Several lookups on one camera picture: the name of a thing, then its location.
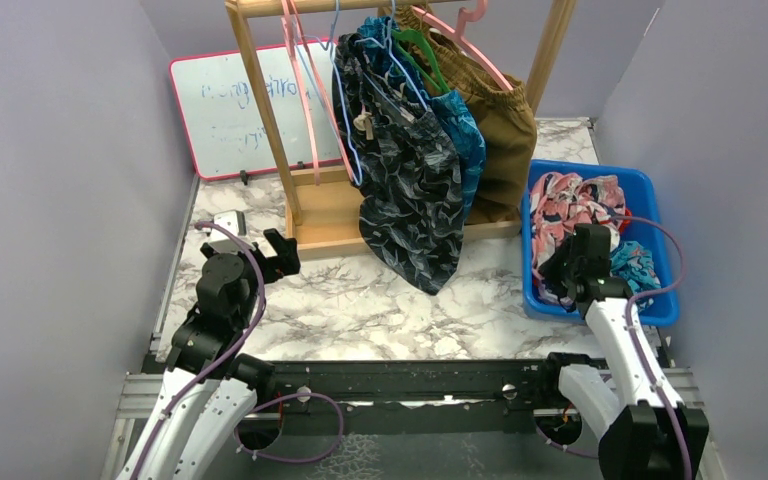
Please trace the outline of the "light blue shark shorts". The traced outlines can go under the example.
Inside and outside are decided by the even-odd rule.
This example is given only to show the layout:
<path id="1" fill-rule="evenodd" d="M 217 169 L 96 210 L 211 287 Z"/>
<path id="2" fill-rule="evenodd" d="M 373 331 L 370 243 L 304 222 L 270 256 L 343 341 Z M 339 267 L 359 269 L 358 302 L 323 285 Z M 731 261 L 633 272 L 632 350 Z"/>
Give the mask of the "light blue shark shorts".
<path id="1" fill-rule="evenodd" d="M 636 241 L 621 241 L 610 255 L 613 277 L 626 281 L 633 294 L 660 289 L 652 252 Z"/>

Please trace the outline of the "pink patterned shorts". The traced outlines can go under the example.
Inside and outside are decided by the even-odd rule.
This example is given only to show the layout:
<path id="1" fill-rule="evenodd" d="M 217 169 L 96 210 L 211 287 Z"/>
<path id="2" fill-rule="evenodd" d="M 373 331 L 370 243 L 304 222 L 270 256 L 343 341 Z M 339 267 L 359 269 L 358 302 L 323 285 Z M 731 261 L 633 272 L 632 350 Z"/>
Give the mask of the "pink patterned shorts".
<path id="1" fill-rule="evenodd" d="M 625 194 L 615 175 L 585 179 L 577 173 L 548 172 L 537 180 L 529 194 L 529 214 L 532 283 L 540 301 L 561 303 L 548 291 L 539 267 L 573 233 L 574 226 L 587 223 L 608 227 L 611 249 L 616 250 L 622 223 L 613 217 L 625 212 Z"/>

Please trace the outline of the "light blue wire hanger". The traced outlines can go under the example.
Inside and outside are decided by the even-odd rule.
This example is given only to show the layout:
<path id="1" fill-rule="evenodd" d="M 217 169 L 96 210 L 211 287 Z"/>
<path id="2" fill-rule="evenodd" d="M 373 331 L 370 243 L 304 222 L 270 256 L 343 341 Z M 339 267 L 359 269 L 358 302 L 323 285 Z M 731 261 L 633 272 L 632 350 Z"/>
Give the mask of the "light blue wire hanger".
<path id="1" fill-rule="evenodd" d="M 332 88 L 332 93 L 339 95 L 339 99 L 333 101 L 332 108 L 337 106 L 340 107 L 340 111 L 343 117 L 343 127 L 344 127 L 343 131 L 345 132 L 343 141 L 345 145 L 348 147 L 353 157 L 353 161 L 352 161 L 353 166 L 350 168 L 351 183 L 355 187 L 360 187 L 363 182 L 363 171 L 362 171 L 362 167 L 359 159 L 359 154 L 352 143 L 352 138 L 351 138 L 352 127 L 350 125 L 349 115 L 346 109 L 348 102 L 345 100 L 345 97 L 344 97 L 344 89 L 343 89 L 343 84 L 340 76 L 340 70 L 335 60 L 337 42 L 334 42 L 334 39 L 335 39 L 334 33 L 335 33 L 335 28 L 337 26 L 337 22 L 339 19 L 339 14 L 340 14 L 340 1 L 336 0 L 335 13 L 334 13 L 333 21 L 330 27 L 328 41 L 325 41 L 315 35 L 306 35 L 303 32 L 301 17 L 299 14 L 295 15 L 294 27 L 296 28 L 296 35 L 298 36 L 298 38 L 305 41 L 304 43 L 305 47 L 308 46 L 309 41 L 312 41 L 313 43 L 318 43 L 321 49 L 323 51 L 326 51 L 329 55 L 329 59 L 332 64 L 332 80 L 336 83 L 336 87 Z"/>

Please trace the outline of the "grey camo shorts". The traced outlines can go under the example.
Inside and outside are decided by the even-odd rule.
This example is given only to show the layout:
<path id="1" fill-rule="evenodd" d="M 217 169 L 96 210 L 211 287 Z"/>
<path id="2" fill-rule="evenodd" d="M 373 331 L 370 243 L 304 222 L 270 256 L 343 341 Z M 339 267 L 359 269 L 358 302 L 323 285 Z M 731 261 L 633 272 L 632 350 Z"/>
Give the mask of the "grey camo shorts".
<path id="1" fill-rule="evenodd" d="M 372 72 L 360 39 L 340 36 L 335 55 L 363 171 L 359 232 L 396 274 L 435 295 L 454 275 L 463 243 L 458 155 L 431 110 L 401 98 Z M 340 107 L 333 110 L 352 167 Z"/>

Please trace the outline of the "thin pink wire hanger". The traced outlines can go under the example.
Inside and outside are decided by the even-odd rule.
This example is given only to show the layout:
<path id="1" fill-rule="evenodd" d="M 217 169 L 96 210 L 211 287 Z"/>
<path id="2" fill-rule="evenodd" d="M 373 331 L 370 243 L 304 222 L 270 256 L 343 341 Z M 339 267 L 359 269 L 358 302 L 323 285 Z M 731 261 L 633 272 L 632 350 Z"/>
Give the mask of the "thin pink wire hanger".
<path id="1" fill-rule="evenodd" d="M 302 89 L 305 84 L 302 79 L 301 69 L 305 70 L 307 77 L 314 84 L 314 92 L 323 107 L 326 119 L 332 130 L 337 148 L 339 159 L 342 161 L 346 172 L 352 175 L 351 165 L 348 154 L 342 144 L 337 120 L 333 112 L 333 104 L 328 94 L 325 82 L 313 58 L 313 53 L 308 43 L 308 36 L 304 33 L 300 14 L 295 1 L 282 1 L 282 25 L 284 28 L 285 48 L 289 54 L 291 66 L 297 85 Z"/>

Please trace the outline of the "pink plastic hanger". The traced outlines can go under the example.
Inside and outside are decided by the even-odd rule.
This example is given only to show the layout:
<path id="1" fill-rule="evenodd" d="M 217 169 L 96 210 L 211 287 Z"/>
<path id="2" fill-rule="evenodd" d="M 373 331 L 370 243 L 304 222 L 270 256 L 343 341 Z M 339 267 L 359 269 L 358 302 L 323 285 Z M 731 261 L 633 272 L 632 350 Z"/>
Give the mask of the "pink plastic hanger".
<path id="1" fill-rule="evenodd" d="M 298 89 L 299 99 L 302 105 L 303 118 L 305 120 L 310 152 L 312 155 L 313 182 L 316 186 L 318 186 L 321 183 L 318 149 L 316 144 L 313 119 L 311 115 L 309 101 L 306 95 L 306 85 L 302 75 L 302 68 L 299 64 L 299 60 L 297 57 L 296 35 L 295 35 L 297 24 L 294 20 L 293 14 L 291 13 L 292 1 L 281 0 L 280 3 L 282 7 L 281 21 L 284 29 L 285 48 L 289 55 L 290 64 L 293 70 L 295 82 Z"/>

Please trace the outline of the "orange mesh shorts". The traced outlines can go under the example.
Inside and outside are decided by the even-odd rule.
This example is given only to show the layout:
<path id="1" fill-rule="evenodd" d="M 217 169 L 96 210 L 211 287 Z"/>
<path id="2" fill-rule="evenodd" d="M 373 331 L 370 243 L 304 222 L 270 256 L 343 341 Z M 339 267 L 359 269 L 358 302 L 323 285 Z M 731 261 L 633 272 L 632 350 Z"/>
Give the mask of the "orange mesh shorts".
<path id="1" fill-rule="evenodd" d="M 625 230 L 626 230 L 626 229 L 629 227 L 629 225 L 631 224 L 631 221 L 629 220 L 629 217 L 630 217 L 631 215 L 632 215 L 632 211 L 631 211 L 630 209 L 626 208 L 626 209 L 625 209 L 625 211 L 624 211 L 624 213 L 622 214 L 622 216 L 623 216 L 623 219 L 622 219 L 622 221 L 621 221 L 621 223 L 620 223 L 620 225 L 619 225 L 619 228 L 618 228 L 618 230 L 619 230 L 619 232 L 620 232 L 620 233 L 624 233 L 624 232 L 625 232 Z"/>

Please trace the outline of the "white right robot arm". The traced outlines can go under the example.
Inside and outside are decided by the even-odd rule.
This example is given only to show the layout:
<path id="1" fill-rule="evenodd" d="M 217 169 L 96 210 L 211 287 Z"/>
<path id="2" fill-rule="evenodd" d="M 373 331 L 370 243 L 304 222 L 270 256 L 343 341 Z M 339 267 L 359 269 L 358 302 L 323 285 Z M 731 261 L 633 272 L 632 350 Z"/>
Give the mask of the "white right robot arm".
<path id="1" fill-rule="evenodd" d="M 556 357 L 556 369 L 537 380 L 539 398 L 560 407 L 569 401 L 598 440 L 595 455 L 605 479 L 693 479 L 709 433 L 705 413 L 672 386 L 647 342 L 638 301 L 612 275 L 612 231 L 579 223 L 539 269 L 548 289 L 595 334 L 611 379 L 583 357 Z"/>

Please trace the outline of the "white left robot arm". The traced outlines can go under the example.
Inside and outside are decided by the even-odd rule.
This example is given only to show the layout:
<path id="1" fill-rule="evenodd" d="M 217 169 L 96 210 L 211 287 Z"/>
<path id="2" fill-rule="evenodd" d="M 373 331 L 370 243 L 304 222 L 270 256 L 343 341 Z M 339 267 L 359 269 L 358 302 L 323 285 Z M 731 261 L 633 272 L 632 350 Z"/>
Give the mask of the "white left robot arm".
<path id="1" fill-rule="evenodd" d="M 202 246 L 196 302 L 173 334 L 157 400 L 119 478 L 200 479 L 243 418 L 273 401 L 274 366 L 241 349 L 265 313 L 266 285 L 298 274 L 300 259 L 295 239 L 263 235 L 271 256 L 234 234 L 233 253 Z"/>

